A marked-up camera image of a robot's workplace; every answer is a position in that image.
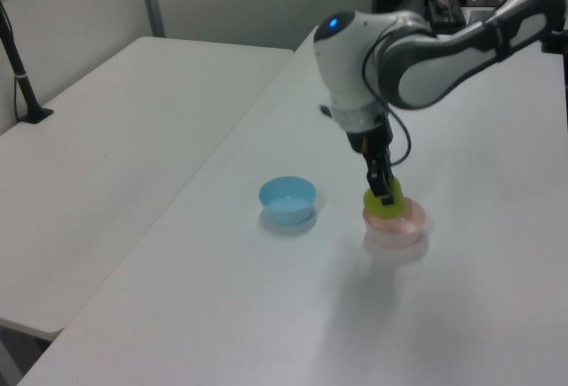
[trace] black clamp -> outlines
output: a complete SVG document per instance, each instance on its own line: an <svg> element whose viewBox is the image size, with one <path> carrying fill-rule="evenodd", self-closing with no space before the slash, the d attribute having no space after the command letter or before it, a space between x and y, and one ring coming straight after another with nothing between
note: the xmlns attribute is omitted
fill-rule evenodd
<svg viewBox="0 0 568 386"><path fill-rule="evenodd" d="M489 32L492 46L495 49L497 62L502 62L513 54L511 49L511 41L505 32L503 32L502 19L499 16L493 16L484 22L485 29Z"/></svg>

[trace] black stand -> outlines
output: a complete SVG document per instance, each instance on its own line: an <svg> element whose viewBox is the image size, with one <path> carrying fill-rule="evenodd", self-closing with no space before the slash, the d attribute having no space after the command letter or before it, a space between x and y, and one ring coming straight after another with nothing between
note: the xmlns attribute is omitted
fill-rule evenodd
<svg viewBox="0 0 568 386"><path fill-rule="evenodd" d="M2 44L4 45L8 60L10 60L14 71L14 77L16 77L20 85L21 93L24 95L26 105L28 106L28 115L21 118L20 121L38 124L41 120L53 114L53 110L43 108L37 103L36 95L32 90L28 74L24 69L24 65L18 54L18 49L16 48L16 43L14 42L12 27L8 22L8 18L4 15L4 12L4 7L0 2L0 39L2 39Z"/></svg>

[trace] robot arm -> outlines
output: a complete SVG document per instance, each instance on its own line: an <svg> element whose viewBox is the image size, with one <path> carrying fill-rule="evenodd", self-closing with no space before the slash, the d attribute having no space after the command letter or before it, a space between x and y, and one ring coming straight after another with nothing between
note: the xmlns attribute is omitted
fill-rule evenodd
<svg viewBox="0 0 568 386"><path fill-rule="evenodd" d="M342 12L325 20L314 36L331 103L322 111L364 155L373 194L383 204L393 203L387 103L405 109L431 106L467 78L547 35L565 14L565 0L508 0L486 22L444 37L433 35L412 12ZM375 45L376 59L363 66Z"/></svg>

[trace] white tabletop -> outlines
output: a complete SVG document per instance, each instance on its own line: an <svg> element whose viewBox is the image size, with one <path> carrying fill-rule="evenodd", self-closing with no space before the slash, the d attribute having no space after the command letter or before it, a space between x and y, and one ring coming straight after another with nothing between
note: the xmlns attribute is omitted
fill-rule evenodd
<svg viewBox="0 0 568 386"><path fill-rule="evenodd" d="M142 38L0 137L0 325L53 339L291 51Z"/></svg>
<svg viewBox="0 0 568 386"><path fill-rule="evenodd" d="M366 242L325 97L309 36L21 385L564 385L562 59L532 45L401 113L395 174L428 216L403 250ZM279 228L257 191L290 174L317 215Z"/></svg>

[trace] plastic bowl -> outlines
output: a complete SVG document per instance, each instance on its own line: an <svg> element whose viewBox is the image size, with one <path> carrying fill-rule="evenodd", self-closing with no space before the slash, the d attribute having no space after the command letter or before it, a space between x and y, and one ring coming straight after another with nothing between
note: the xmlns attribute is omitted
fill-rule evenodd
<svg viewBox="0 0 568 386"><path fill-rule="evenodd" d="M260 188L258 198L275 224L297 225L312 214L316 189L302 177L276 177Z"/></svg>
<svg viewBox="0 0 568 386"><path fill-rule="evenodd" d="M405 210L391 219L382 219L363 209L369 238L380 246L403 248L414 244L426 222L426 213L416 201L406 198Z"/></svg>

